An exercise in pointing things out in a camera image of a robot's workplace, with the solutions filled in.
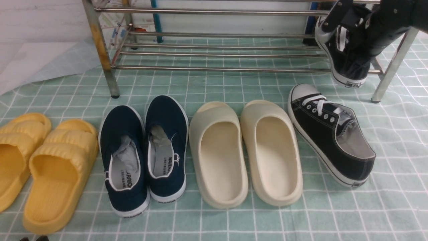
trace yellow slide sandal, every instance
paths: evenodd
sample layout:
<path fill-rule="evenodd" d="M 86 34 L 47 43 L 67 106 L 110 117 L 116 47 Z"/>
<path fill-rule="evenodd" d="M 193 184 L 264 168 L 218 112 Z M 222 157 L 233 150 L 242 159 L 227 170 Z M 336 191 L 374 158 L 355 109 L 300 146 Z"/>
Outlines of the yellow slide sandal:
<path fill-rule="evenodd" d="M 0 212 L 18 196 L 30 176 L 28 160 L 51 131 L 39 113 L 24 114 L 0 128 Z"/>
<path fill-rule="evenodd" d="M 23 219 L 28 231 L 49 234 L 69 222 L 97 154 L 97 130 L 83 120 L 66 120 L 46 137 L 30 158 L 34 182 Z"/>

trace shoe rack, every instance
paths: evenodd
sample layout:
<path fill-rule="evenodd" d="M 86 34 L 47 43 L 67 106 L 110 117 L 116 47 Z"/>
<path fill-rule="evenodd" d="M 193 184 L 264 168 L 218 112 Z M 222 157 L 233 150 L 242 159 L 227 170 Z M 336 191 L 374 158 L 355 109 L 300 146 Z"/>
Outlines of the shoe rack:
<path fill-rule="evenodd" d="M 129 0 L 122 0 L 123 7 L 105 7 L 108 0 L 99 0 L 96 4 L 92 0 L 82 0 L 88 18 L 92 37 L 98 51 L 101 66 L 107 80 L 107 85 L 112 98 L 119 98 L 120 91 L 113 71 L 115 69 L 141 69 L 141 70 L 166 70 L 166 71 L 217 71 L 217 72 L 277 72 L 277 73 L 330 73 L 330 69 L 320 68 L 244 68 L 244 67 L 194 67 L 194 66 L 147 66 L 117 64 L 122 55 L 137 56 L 179 56 L 179 57 L 206 57 L 206 58 L 321 58 L 323 54 L 225 54 L 225 53 L 179 53 L 167 51 L 125 51 L 124 48 L 171 48 L 171 49 L 216 49 L 216 50 L 293 50 L 313 51 L 309 46 L 248 46 L 248 45 L 188 45 L 188 44 L 139 44 L 136 42 L 138 36 L 168 36 L 188 38 L 281 38 L 281 39 L 303 39 L 314 38 L 308 34 L 221 34 L 221 33 L 178 33 L 178 32 L 139 32 L 135 31 L 132 14 L 192 14 L 192 15 L 254 15 L 254 16 L 325 16 L 329 11 L 307 10 L 307 11 L 266 11 L 266 10 L 219 10 L 219 9 L 178 9 L 178 8 L 137 8 L 130 7 Z M 318 2 L 317 0 L 294 0 L 299 2 Z M 322 2 L 336 2 L 335 0 L 321 0 Z M 354 0 L 354 3 L 378 4 L 380 0 Z M 102 34 L 99 15 L 103 12 L 124 13 L 127 24 L 125 36 L 118 46 L 113 58 L 110 59 L 105 40 Z M 396 71 L 402 63 L 407 51 L 412 45 L 418 30 L 411 28 L 405 33 L 392 60 L 387 68 L 384 68 L 378 59 L 372 62 L 373 69 L 369 74 L 378 75 L 380 83 L 373 93 L 372 102 L 379 103 L 392 81 Z"/>

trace rack leg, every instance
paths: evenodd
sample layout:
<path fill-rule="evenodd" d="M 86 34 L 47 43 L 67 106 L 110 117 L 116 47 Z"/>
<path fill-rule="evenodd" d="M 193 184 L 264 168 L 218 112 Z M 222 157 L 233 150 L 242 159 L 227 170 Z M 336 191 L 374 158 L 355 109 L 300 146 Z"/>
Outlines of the rack leg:
<path fill-rule="evenodd" d="M 392 78 L 394 77 L 395 73 L 403 62 L 404 57 L 409 51 L 410 46 L 415 40 L 418 32 L 419 31 L 416 28 L 411 28 L 409 29 L 409 31 L 407 31 L 407 33 L 404 34 L 404 37 L 401 40 L 397 51 L 392 57 L 391 62 L 389 63 L 385 73 L 379 75 L 380 83 L 372 96 L 373 103 L 379 103 L 382 99 L 383 95 L 385 94 L 386 90 L 388 89 L 388 86 L 392 81 Z"/>
<path fill-rule="evenodd" d="M 129 0 L 122 0 L 122 5 L 124 7 L 130 7 Z M 132 20 L 131 13 L 125 13 L 125 22 L 126 22 L 126 25 L 129 26 L 130 31 L 135 31 L 134 21 Z M 136 35 L 132 35 L 132 36 L 130 36 L 130 38 L 131 38 L 132 42 L 137 43 L 137 36 Z"/>
<path fill-rule="evenodd" d="M 104 75 L 107 80 L 110 95 L 114 99 L 119 98 L 119 87 L 117 86 L 116 77 L 114 76 L 113 70 L 110 65 L 110 57 L 108 56 L 103 32 L 101 30 L 101 25 L 98 20 L 98 13 L 95 11 L 95 8 L 92 4 L 92 0 L 82 0 L 82 2 L 85 8 L 86 16 L 88 18 L 92 37 L 97 48 L 98 56 L 100 58 L 101 66 L 103 68 Z"/>

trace green checkered mat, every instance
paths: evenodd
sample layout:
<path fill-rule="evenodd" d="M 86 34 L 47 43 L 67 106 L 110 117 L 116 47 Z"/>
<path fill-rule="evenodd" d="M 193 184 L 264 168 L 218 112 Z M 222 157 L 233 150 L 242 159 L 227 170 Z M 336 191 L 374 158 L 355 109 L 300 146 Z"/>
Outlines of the green checkered mat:
<path fill-rule="evenodd" d="M 298 44 L 283 39 L 180 41 L 185 42 Z M 380 56 L 385 65 L 397 45 L 396 42 L 389 46 Z M 323 59 L 189 60 L 125 56 L 123 60 L 130 64 L 174 66 L 328 67 Z M 373 172 L 355 190 L 342 187 L 298 136 L 304 182 L 298 202 L 289 207 L 273 207 L 261 201 L 250 186 L 242 205 L 223 211 L 202 201 L 188 152 L 187 188 L 181 199 L 172 204 L 151 202 L 142 215 L 121 219 L 110 208 L 102 161 L 98 157 L 72 220 L 50 235 L 51 240 L 419 241 L 428 238 L 428 39 L 416 39 L 379 104 L 370 102 L 379 83 L 377 76 L 370 76 L 355 90 L 336 86 L 330 74 L 122 70 L 116 75 L 122 93 L 119 99 L 110 98 L 101 68 L 21 86 L 0 96 L 0 125 L 27 112 L 41 112 L 52 120 L 54 127 L 69 118 L 82 118 L 98 127 L 114 106 L 129 104 L 142 114 L 147 103 L 161 94 L 178 100 L 190 119 L 203 103 L 214 100 L 225 101 L 239 115 L 245 103 L 254 99 L 266 99 L 285 108 L 291 88 L 308 83 L 329 100 L 354 109 L 365 137 L 377 153 Z M 27 181 L 13 205 L 0 214 L 0 240 L 18 241 L 26 236 L 36 239 L 22 226 L 31 183 L 31 179 Z"/>

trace slide sandal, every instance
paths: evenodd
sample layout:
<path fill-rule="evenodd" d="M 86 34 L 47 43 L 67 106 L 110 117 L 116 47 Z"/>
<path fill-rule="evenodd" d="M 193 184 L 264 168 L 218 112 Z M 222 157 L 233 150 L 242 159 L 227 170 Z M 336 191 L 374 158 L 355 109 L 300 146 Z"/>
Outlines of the slide sandal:
<path fill-rule="evenodd" d="M 240 205 L 248 193 L 248 177 L 236 113 L 223 102 L 204 104 L 192 118 L 189 140 L 205 202 L 221 209 Z"/>
<path fill-rule="evenodd" d="M 299 148 L 286 112 L 266 100 L 247 103 L 241 114 L 254 190 L 274 206 L 291 205 L 302 195 Z"/>
<path fill-rule="evenodd" d="M 51 121 L 28 113 L 0 128 L 0 212 L 8 208 L 30 177 L 28 160 L 51 131 Z"/>
<path fill-rule="evenodd" d="M 69 222 L 97 154 L 97 130 L 83 120 L 66 120 L 46 137 L 30 158 L 34 182 L 23 219 L 28 231 L 49 234 Z"/>

